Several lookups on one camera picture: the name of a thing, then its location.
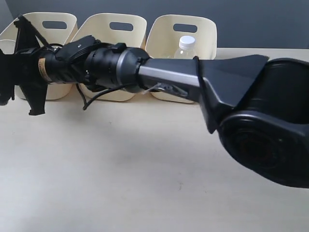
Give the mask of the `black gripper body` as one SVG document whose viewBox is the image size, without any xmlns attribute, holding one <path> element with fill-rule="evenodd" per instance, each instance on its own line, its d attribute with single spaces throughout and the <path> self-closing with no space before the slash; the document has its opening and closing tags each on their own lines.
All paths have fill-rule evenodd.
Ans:
<svg viewBox="0 0 309 232">
<path fill-rule="evenodd" d="M 38 60 L 41 76 L 48 83 L 74 84 L 84 81 L 84 62 L 94 50 L 97 40 L 85 36 L 65 44 L 55 52 L 44 51 Z"/>
</svg>

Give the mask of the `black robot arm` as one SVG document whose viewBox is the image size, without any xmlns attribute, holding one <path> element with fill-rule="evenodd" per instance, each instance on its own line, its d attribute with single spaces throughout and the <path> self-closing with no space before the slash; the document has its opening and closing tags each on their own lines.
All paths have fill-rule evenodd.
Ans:
<svg viewBox="0 0 309 232">
<path fill-rule="evenodd" d="M 0 55 L 0 103 L 19 86 L 31 116 L 45 112 L 50 84 L 84 84 L 101 94 L 161 91 L 200 105 L 239 164 L 277 184 L 309 186 L 309 64 L 248 55 L 228 59 L 152 58 L 125 43 L 88 35 L 49 43 L 24 16 L 12 54 Z"/>
</svg>

